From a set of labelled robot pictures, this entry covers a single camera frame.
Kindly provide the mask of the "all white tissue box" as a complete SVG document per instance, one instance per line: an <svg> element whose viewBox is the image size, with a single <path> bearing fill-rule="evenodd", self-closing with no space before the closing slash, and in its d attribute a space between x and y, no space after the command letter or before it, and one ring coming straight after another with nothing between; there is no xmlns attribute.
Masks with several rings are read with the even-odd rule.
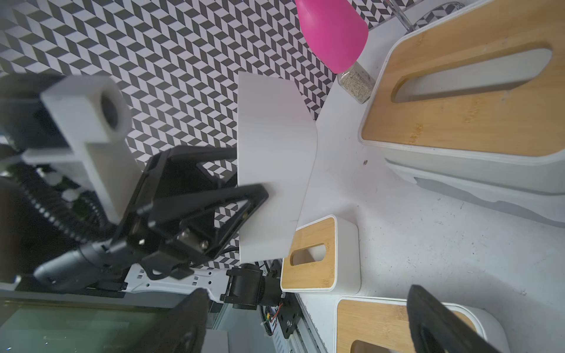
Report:
<svg viewBox="0 0 565 353"><path fill-rule="evenodd" d="M387 166L401 179L462 202L523 219L564 227L564 195L540 194L433 173L391 161Z"/></svg>

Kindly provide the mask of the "grey lid tissue box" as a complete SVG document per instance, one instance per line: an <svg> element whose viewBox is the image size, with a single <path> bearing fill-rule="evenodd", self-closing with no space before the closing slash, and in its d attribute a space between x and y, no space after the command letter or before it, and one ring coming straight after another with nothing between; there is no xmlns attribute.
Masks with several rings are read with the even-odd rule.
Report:
<svg viewBox="0 0 565 353"><path fill-rule="evenodd" d="M240 261L287 257L316 159L316 122L294 82L241 72L237 128L238 184L269 194L239 231Z"/></svg>

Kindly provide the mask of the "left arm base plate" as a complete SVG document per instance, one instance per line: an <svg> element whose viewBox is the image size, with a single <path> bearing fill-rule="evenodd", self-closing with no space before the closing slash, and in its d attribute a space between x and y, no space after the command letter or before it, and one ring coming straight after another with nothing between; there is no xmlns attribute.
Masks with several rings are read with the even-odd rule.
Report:
<svg viewBox="0 0 565 353"><path fill-rule="evenodd" d="M266 335L272 337L279 329L285 339L296 331L303 311L297 294L288 293L277 307L259 307L259 313Z"/></svg>

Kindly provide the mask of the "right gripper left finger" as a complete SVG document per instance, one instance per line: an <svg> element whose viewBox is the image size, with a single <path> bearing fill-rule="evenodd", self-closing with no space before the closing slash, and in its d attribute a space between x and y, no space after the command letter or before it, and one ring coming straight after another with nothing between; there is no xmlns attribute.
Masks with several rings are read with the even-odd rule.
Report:
<svg viewBox="0 0 565 353"><path fill-rule="evenodd" d="M132 352L201 352L207 331L208 292L198 288L147 330Z"/></svg>

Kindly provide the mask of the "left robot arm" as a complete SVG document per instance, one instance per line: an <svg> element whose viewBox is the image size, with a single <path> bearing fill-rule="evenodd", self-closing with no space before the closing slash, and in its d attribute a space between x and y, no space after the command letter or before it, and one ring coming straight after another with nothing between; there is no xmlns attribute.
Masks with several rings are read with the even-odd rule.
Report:
<svg viewBox="0 0 565 353"><path fill-rule="evenodd" d="M235 177L219 178L205 169L208 162L236 155L234 148L190 146L157 154L116 227L100 212L97 225L80 219L45 182L36 181L27 190L32 203L78 245L38 266L35 279L61 292L149 290L157 281L170 288L176 280L181 291L206 288L216 301L238 309L277 304L280 294L260 266L244 264L223 274L197 271L233 251L235 234L268 199L263 185L240 186Z"/></svg>

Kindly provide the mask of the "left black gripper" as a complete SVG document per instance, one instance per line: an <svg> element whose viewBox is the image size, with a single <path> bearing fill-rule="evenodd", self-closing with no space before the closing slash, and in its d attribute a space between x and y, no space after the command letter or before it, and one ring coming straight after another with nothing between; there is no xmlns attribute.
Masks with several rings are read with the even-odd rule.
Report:
<svg viewBox="0 0 565 353"><path fill-rule="evenodd" d="M205 163L234 160L237 149L177 146L148 162L117 226L100 213L96 224L81 219L45 182L35 188L33 204L65 238L78 244L39 265L34 278L55 291L80 290L120 277L139 264L150 279L184 279L215 259L248 218L269 198L261 184L212 190L212 185L237 185L211 175ZM220 228L217 209L241 202Z"/></svg>

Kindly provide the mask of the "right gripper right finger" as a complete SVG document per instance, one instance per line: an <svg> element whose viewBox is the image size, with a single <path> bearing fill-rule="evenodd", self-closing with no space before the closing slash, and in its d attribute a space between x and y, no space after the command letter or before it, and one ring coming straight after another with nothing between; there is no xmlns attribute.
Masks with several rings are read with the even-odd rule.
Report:
<svg viewBox="0 0 565 353"><path fill-rule="evenodd" d="M416 352L497 351L421 285L411 286L406 307Z"/></svg>

